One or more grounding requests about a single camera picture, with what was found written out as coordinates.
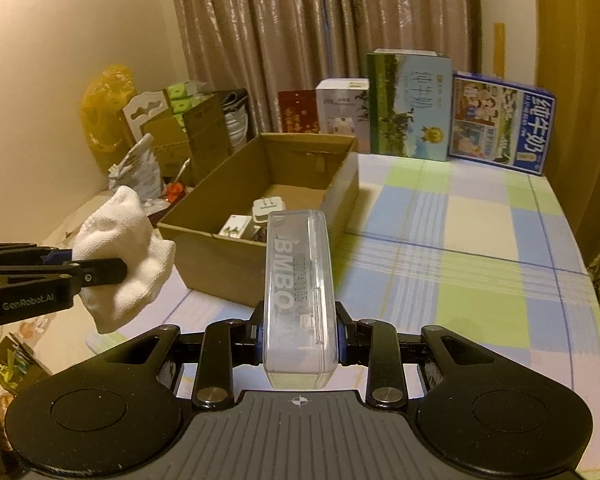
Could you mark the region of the clear plastic case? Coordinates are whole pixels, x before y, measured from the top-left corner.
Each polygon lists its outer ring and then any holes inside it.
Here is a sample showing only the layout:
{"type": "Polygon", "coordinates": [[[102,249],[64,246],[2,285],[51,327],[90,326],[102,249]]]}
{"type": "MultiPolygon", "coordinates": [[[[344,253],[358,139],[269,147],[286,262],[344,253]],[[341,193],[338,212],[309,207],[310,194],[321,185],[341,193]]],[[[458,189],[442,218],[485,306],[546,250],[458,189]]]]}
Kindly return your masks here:
{"type": "Polygon", "coordinates": [[[337,313],[325,215],[268,216],[262,363],[276,389],[321,389],[339,362],[337,313]]]}

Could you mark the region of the white cloth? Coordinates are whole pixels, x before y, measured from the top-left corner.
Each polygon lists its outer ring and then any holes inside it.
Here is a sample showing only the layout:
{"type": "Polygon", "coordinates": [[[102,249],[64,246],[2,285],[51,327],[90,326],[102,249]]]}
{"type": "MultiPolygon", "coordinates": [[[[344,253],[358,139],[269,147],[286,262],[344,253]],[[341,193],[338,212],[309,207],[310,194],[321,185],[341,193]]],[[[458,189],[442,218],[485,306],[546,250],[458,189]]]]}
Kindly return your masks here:
{"type": "Polygon", "coordinates": [[[73,243],[73,259],[119,258],[126,265],[121,283],[80,291],[82,304],[99,333],[112,333],[131,322],[158,297],[172,273],[175,253],[175,243],[155,231],[140,196],[128,186],[120,186],[83,222],[73,243]]]}

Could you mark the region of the white square plug adapter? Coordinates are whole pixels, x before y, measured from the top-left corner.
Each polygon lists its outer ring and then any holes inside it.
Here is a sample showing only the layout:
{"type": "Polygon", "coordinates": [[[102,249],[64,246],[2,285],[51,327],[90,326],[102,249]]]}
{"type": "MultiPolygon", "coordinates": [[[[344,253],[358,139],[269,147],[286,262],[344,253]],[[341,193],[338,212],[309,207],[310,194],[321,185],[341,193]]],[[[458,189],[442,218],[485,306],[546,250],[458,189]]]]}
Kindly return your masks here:
{"type": "Polygon", "coordinates": [[[280,196],[258,198],[252,203],[252,220],[256,226],[265,226],[268,215],[286,210],[286,205],[280,196]]]}

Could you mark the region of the small white medicine box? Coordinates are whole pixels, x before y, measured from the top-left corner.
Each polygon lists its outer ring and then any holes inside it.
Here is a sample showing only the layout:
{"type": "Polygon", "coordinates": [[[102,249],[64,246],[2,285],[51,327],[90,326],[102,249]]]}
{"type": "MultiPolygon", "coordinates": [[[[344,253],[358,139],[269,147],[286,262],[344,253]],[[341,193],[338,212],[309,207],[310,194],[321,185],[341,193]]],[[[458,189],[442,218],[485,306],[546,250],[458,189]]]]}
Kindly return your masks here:
{"type": "Polygon", "coordinates": [[[250,214],[231,214],[219,234],[233,240],[252,240],[256,231],[257,227],[250,214]]]}

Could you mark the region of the checked tablecloth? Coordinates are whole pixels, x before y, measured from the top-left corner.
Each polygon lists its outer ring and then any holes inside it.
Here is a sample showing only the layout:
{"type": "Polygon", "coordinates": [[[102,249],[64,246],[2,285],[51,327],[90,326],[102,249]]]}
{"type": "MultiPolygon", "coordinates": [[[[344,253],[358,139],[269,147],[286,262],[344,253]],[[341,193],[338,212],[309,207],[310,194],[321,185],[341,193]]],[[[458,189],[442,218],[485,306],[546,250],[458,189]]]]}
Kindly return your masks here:
{"type": "Polygon", "coordinates": [[[573,388],[600,478],[600,307],[548,181],[467,160],[363,155],[360,192],[334,253],[354,318],[400,332],[439,324],[573,388]]]}

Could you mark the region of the white printed bag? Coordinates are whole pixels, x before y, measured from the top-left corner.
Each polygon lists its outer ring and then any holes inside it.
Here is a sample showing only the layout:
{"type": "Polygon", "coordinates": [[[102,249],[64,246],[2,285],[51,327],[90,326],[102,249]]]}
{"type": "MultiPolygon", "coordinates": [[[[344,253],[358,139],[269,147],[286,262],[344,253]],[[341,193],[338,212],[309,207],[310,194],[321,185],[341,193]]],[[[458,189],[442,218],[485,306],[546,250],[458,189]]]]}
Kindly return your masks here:
{"type": "Polygon", "coordinates": [[[114,192],[127,186],[143,201],[153,200],[162,194],[163,182],[155,154],[154,137],[146,133],[122,158],[108,170],[108,188],[114,192]]]}

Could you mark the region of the open cardboard box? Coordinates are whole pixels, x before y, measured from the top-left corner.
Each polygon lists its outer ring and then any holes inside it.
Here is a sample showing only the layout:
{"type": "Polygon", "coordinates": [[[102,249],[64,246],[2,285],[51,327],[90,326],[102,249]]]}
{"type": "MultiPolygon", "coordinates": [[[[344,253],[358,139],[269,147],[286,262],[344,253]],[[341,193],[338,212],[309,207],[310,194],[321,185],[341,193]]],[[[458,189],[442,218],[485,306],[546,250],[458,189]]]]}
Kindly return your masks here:
{"type": "Polygon", "coordinates": [[[265,133],[197,184],[158,224],[176,245],[184,284],[253,307],[264,295],[273,212],[314,209],[336,244],[358,197],[358,141],[340,134],[265,133]]]}

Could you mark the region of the yellow plastic bag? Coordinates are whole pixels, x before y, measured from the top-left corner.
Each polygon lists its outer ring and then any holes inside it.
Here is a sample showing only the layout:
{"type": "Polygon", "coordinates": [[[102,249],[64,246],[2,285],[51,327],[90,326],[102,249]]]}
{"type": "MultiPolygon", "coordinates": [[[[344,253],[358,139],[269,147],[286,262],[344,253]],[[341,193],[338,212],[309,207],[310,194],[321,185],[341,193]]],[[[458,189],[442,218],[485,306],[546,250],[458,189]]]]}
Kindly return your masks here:
{"type": "Polygon", "coordinates": [[[122,64],[107,66],[84,92],[80,121],[87,147],[105,176],[135,144],[123,109],[136,95],[132,72],[122,64]]]}

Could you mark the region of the stacked cardboard boxes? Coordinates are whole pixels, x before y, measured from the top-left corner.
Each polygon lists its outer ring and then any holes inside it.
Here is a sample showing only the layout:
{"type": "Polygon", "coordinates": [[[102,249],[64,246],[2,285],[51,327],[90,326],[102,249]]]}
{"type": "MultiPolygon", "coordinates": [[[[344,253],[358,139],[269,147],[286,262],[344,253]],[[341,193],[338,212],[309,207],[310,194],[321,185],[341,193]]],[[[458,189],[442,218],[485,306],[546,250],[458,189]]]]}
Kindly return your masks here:
{"type": "Polygon", "coordinates": [[[182,178],[185,185],[195,186],[233,154],[217,96],[186,110],[182,120],[172,113],[163,91],[134,96],[122,113],[135,140],[152,136],[151,149],[165,178],[176,177],[189,160],[182,178]]]}

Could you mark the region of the white striped bag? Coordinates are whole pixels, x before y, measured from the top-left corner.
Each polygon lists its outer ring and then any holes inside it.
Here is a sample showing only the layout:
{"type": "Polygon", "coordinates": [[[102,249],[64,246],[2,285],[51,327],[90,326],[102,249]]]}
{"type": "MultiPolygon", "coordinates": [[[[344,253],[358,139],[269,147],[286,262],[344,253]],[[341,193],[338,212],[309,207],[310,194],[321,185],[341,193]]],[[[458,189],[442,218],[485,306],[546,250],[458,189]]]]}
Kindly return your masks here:
{"type": "Polygon", "coordinates": [[[225,117],[230,145],[233,152],[244,148],[248,142],[249,104],[246,89],[230,90],[222,97],[222,110],[225,117]]]}

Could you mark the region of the white appliance box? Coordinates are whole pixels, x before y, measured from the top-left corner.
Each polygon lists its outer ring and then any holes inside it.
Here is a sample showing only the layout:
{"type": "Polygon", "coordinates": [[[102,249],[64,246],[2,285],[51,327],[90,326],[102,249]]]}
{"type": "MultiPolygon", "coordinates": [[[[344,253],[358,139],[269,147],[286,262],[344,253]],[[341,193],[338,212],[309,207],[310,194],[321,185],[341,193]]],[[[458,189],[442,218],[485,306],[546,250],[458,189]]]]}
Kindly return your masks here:
{"type": "Polygon", "coordinates": [[[358,139],[358,151],[370,152],[367,78],[328,78],[315,88],[320,133],[343,134],[358,139]]]}

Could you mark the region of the red gift box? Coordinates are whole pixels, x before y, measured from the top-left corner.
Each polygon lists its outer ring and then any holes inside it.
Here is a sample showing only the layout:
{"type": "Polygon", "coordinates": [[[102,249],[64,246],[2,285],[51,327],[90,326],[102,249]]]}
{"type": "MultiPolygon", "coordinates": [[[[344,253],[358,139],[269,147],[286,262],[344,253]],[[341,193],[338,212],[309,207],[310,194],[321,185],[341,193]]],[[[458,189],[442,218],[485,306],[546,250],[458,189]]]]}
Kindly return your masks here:
{"type": "Polygon", "coordinates": [[[320,132],[314,90],[279,91],[277,102],[283,132],[320,132]]]}

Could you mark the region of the green tissue packs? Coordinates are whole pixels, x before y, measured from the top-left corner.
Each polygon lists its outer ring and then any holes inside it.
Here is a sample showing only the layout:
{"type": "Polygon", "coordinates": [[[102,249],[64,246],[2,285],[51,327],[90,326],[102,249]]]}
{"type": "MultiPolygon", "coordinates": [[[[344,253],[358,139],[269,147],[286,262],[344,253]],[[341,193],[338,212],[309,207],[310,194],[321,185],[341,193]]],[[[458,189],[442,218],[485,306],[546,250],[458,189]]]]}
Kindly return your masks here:
{"type": "Polygon", "coordinates": [[[183,81],[166,88],[166,97],[174,115],[184,114],[209,99],[211,95],[207,84],[198,80],[183,81]]]}

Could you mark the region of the green blue milk carton box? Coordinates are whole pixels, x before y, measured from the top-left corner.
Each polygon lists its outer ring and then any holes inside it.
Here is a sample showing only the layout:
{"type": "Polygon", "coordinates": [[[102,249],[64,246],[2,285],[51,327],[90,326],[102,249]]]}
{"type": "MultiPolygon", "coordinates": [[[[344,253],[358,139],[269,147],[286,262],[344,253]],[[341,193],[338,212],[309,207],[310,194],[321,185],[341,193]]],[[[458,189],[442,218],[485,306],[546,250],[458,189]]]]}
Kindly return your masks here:
{"type": "Polygon", "coordinates": [[[366,54],[370,151],[378,155],[448,158],[453,71],[434,51],[377,49],[366,54]]]}

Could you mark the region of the brown curtain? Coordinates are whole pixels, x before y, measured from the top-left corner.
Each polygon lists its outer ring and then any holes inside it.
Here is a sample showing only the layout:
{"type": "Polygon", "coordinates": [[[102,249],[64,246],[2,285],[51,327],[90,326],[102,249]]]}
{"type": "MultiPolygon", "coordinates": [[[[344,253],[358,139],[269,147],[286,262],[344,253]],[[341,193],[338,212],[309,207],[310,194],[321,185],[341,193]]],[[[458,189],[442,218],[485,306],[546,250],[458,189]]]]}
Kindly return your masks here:
{"type": "Polygon", "coordinates": [[[279,92],[361,77],[378,48],[480,58],[479,0],[174,0],[189,75],[244,88],[260,132],[282,128],[279,92]]]}

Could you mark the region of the wooden sticks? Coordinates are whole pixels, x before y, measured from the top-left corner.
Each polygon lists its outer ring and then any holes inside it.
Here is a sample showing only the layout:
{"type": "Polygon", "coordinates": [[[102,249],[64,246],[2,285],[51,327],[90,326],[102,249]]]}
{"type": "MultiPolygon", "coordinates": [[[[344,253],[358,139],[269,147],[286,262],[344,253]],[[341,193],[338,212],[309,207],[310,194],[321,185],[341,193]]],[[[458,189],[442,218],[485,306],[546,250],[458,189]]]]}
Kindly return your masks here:
{"type": "Polygon", "coordinates": [[[493,73],[503,78],[506,70],[506,25],[503,22],[493,24],[493,73]]]}

